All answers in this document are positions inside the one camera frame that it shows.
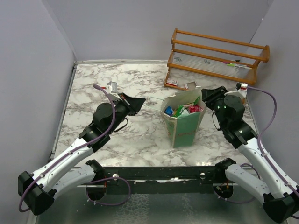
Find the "green white paper bag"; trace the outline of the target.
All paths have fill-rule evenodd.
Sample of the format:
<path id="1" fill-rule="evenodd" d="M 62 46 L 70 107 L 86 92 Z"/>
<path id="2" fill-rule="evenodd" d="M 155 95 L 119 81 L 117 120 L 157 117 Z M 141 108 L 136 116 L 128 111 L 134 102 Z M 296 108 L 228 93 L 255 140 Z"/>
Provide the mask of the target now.
<path id="1" fill-rule="evenodd" d="M 206 105 L 202 98 L 199 101 L 199 106 L 204 109 L 202 112 L 194 112 L 178 118 L 172 117 L 172 114 L 180 105 L 192 103 L 199 96 L 201 97 L 201 87 L 197 86 L 195 90 L 178 91 L 161 99 L 158 111 L 173 148 L 193 145 L 195 135 L 206 112 Z"/>

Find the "green snack packet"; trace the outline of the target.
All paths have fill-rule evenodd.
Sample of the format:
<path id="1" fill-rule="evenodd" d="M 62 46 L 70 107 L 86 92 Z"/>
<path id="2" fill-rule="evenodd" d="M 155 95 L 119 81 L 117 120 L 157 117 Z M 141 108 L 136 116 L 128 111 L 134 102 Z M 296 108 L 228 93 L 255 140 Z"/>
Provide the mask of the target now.
<path id="1" fill-rule="evenodd" d="M 180 117 L 180 116 L 182 116 L 182 115 L 188 115 L 188 114 L 190 114 L 190 113 L 188 112 L 187 108 L 188 108 L 189 106 L 193 106 L 193 105 L 198 105 L 198 106 L 199 106 L 199 101 L 200 101 L 200 100 L 201 100 L 201 97 L 199 96 L 199 97 L 197 97 L 197 98 L 195 99 L 195 101 L 192 102 L 192 103 L 188 103 L 188 104 L 180 105 L 176 110 L 174 110 L 174 112 L 173 112 L 173 114 L 172 114 L 172 117 L 178 118 L 178 117 Z"/>

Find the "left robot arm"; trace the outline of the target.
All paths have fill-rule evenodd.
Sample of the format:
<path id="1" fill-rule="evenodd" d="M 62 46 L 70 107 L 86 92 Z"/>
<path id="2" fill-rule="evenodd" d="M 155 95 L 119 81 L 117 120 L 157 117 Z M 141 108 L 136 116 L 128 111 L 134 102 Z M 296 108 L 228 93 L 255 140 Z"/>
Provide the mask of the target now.
<path id="1" fill-rule="evenodd" d="M 91 123 L 65 151 L 36 171 L 24 171 L 19 175 L 20 203 L 25 203 L 28 210 L 38 216 L 69 189 L 85 183 L 98 184 L 117 180 L 118 176 L 108 175 L 95 160 L 87 161 L 75 172 L 71 172 L 71 169 L 108 143 L 110 134 L 120 130 L 119 124 L 127 116 L 135 116 L 145 100 L 119 93 L 115 100 L 98 105 Z"/>

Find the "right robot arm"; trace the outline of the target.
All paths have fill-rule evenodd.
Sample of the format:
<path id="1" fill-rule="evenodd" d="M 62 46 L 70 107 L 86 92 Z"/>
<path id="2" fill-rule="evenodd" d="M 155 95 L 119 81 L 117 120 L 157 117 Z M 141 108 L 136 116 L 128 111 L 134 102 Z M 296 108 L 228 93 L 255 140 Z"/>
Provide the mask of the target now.
<path id="1" fill-rule="evenodd" d="M 219 182 L 233 181 L 263 206 L 266 214 L 276 223 L 281 223 L 299 211 L 299 185 L 290 178 L 271 157 L 262 144 L 264 131 L 256 133 L 243 120 L 246 98 L 251 87 L 238 83 L 236 90 L 228 91 L 221 86 L 216 89 L 202 89 L 202 101 L 216 115 L 219 130 L 225 139 L 243 154 L 261 175 L 261 179 L 243 170 L 233 161 L 225 159 L 218 163 L 215 179 Z"/>

